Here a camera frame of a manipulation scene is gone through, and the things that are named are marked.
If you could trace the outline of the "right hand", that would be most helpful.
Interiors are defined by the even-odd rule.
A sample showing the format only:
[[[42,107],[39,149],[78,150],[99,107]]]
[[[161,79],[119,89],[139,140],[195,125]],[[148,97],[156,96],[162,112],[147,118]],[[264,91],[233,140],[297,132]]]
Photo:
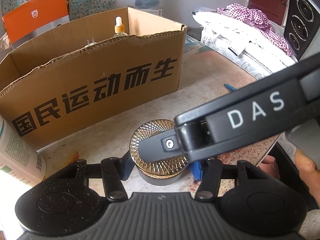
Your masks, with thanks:
[[[314,197],[317,204],[320,201],[320,174],[316,169],[313,160],[308,158],[300,149],[295,152],[295,165],[299,171],[299,176],[309,188],[310,194]]]

